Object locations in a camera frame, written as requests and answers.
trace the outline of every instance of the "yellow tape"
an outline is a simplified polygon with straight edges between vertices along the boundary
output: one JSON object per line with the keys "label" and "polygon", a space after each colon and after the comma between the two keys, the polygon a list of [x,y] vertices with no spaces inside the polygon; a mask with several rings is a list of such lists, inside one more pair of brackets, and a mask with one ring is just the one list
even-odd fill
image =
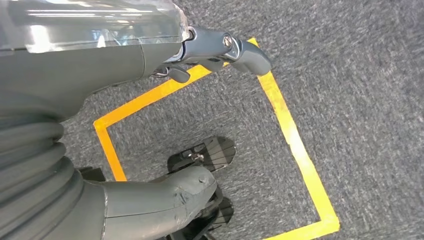
{"label": "yellow tape", "polygon": [[[250,39],[249,42],[256,46],[258,45],[254,38]],[[189,69],[188,72],[191,75],[188,82],[178,83],[170,79],[94,122],[104,154],[117,181],[126,181],[127,178],[109,137],[107,127],[211,73],[200,65]],[[258,76],[258,79],[275,111],[284,138],[290,146],[291,153],[299,166],[303,180],[321,218],[319,222],[267,238],[267,240],[311,240],[337,232],[340,229],[339,219],[331,205],[317,170],[306,152],[295,121],[290,114],[273,74],[269,72],[264,76]]]}

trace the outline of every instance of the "gray carpet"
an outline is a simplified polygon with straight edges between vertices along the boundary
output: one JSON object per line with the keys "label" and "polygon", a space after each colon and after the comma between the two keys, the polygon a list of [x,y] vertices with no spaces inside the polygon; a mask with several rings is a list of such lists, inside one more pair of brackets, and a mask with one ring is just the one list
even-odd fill
{"label": "gray carpet", "polygon": [[[177,1],[193,25],[256,37],[336,214],[322,239],[424,239],[424,2]],[[65,123],[68,156],[112,179],[93,121],[160,84],[110,87]],[[129,180],[222,135],[237,144],[217,172],[234,204],[222,240],[261,239],[319,220],[257,79],[228,67],[109,128]]]}

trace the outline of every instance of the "black foot plate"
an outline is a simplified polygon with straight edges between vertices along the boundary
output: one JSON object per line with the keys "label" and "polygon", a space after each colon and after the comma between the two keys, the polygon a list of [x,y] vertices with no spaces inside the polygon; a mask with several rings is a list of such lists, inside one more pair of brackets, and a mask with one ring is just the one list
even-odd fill
{"label": "black foot plate", "polygon": [[233,140],[223,136],[213,136],[169,157],[167,167],[169,172],[174,172],[198,162],[214,172],[230,165],[235,155],[236,146]]}
{"label": "black foot plate", "polygon": [[106,182],[105,175],[100,168],[93,168],[92,166],[81,167],[77,169],[82,178],[88,181]]}

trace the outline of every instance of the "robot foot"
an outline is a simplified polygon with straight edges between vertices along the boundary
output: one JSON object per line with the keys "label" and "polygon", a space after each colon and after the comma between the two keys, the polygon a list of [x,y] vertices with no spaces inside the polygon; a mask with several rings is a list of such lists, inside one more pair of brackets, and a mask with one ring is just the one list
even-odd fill
{"label": "robot foot", "polygon": [[200,165],[215,172],[230,165],[235,155],[234,141],[223,136],[213,136],[169,157],[167,167],[170,173],[191,165]]}

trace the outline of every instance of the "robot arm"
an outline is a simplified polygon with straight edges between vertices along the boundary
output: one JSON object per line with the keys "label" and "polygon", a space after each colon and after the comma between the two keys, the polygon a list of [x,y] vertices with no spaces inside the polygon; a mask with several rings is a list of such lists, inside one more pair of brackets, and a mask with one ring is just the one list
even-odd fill
{"label": "robot arm", "polygon": [[0,0],[0,239],[153,240],[187,225],[215,191],[209,171],[88,182],[64,157],[60,122],[110,85],[183,82],[177,65],[217,71],[223,62],[271,68],[248,42],[189,28],[170,0]]}

